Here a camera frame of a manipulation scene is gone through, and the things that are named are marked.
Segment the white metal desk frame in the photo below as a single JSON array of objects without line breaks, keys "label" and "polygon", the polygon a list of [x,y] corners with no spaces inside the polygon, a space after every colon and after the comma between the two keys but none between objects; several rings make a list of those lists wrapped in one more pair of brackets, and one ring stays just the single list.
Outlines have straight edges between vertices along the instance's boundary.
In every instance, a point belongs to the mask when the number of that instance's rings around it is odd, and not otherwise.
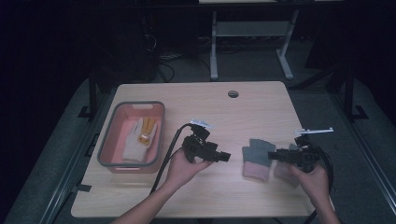
[{"label": "white metal desk frame", "polygon": [[299,10],[292,12],[288,21],[218,21],[217,12],[212,13],[210,79],[219,78],[217,40],[219,37],[283,37],[284,43],[276,50],[276,56],[286,79],[294,79],[287,61],[287,50],[299,16]]}]

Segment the pink basin with grey rim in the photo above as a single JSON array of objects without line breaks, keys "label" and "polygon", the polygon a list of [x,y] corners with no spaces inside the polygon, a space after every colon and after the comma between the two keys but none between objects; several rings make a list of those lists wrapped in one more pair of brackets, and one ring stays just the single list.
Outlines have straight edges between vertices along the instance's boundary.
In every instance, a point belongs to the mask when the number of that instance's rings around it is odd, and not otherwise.
[{"label": "pink basin with grey rim", "polygon": [[[144,161],[125,161],[122,158],[128,132],[138,119],[154,118],[157,131]],[[115,106],[106,127],[97,160],[112,173],[153,174],[161,166],[165,106],[162,102],[122,102]]]}]

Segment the beige glove with bear print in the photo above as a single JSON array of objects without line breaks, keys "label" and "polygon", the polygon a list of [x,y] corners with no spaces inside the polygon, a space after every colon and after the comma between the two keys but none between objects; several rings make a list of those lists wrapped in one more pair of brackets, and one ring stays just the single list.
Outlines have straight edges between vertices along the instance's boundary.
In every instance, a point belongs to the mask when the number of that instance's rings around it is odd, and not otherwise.
[{"label": "beige glove with bear print", "polygon": [[157,124],[154,118],[138,119],[126,136],[122,158],[125,161],[144,161],[156,131]]}]

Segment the person's left hand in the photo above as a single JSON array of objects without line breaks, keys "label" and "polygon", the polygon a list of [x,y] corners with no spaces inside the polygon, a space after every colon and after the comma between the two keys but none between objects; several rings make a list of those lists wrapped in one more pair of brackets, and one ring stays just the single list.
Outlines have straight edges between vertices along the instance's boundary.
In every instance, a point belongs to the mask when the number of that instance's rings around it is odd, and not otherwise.
[{"label": "person's left hand", "polygon": [[185,151],[181,148],[170,161],[164,185],[169,189],[177,190],[211,164],[212,161],[189,162],[185,156]]}]

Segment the black metal stand post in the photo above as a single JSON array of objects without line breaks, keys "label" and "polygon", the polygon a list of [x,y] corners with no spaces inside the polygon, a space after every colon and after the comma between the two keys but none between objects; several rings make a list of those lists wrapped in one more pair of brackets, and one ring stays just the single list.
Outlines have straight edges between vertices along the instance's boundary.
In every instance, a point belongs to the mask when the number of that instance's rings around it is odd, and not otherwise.
[{"label": "black metal stand post", "polygon": [[78,114],[79,118],[88,118],[93,120],[97,112],[97,93],[96,93],[96,74],[94,71],[90,72],[88,78],[89,84],[89,104],[83,106]]},{"label": "black metal stand post", "polygon": [[353,71],[348,67],[345,76],[345,97],[344,112],[346,117],[354,122],[356,119],[368,119],[366,112],[361,105],[355,105],[354,102],[354,76]]}]

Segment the grey and pink fingerless glove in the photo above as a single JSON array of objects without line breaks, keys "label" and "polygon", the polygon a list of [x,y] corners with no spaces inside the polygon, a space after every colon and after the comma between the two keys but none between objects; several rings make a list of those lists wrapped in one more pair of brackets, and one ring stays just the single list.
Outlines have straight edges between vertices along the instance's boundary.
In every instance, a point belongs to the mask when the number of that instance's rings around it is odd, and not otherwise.
[{"label": "grey and pink fingerless glove", "polygon": [[298,187],[299,180],[298,180],[298,177],[291,170],[292,167],[293,167],[293,164],[289,164],[289,163],[286,163],[283,161],[277,161],[276,167],[274,170],[274,175],[276,177],[279,177],[279,178],[287,181],[292,186]]},{"label": "grey and pink fingerless glove", "polygon": [[271,161],[268,153],[273,152],[276,146],[261,139],[250,139],[248,147],[242,147],[243,176],[267,181],[270,174]]}]

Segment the person's right hand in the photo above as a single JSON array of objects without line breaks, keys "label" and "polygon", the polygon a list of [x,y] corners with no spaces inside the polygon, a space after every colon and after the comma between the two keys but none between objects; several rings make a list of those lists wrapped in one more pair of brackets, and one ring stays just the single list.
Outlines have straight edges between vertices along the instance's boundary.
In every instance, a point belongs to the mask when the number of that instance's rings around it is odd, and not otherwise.
[{"label": "person's right hand", "polygon": [[288,169],[298,179],[316,209],[322,209],[325,206],[332,207],[329,197],[328,176],[321,165],[316,164],[314,170],[310,173],[305,173],[292,164],[288,165]]}]

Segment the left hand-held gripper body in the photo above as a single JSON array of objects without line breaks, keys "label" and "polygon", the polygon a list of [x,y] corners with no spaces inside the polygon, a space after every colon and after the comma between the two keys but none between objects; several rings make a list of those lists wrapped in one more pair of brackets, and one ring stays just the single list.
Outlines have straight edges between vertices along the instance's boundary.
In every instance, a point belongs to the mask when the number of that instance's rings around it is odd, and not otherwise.
[{"label": "left hand-held gripper body", "polygon": [[189,126],[191,127],[192,134],[186,136],[182,143],[187,160],[193,163],[195,158],[198,157],[204,161],[218,161],[218,145],[206,141],[210,135],[210,131],[207,130],[209,125],[201,120],[192,119]]}]

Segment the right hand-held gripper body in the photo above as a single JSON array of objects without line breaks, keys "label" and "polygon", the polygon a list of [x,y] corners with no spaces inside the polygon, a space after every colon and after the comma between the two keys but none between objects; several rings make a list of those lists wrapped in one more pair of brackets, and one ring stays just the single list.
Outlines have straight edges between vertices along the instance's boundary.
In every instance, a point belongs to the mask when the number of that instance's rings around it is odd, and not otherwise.
[{"label": "right hand-held gripper body", "polygon": [[297,149],[290,151],[290,163],[296,164],[303,172],[310,173],[314,170],[314,165],[319,160],[322,160],[327,170],[330,171],[332,169],[332,163],[328,154],[309,139],[309,134],[332,132],[332,127],[322,130],[302,129],[300,131],[295,131],[294,133],[298,134],[298,137],[295,138]]}]

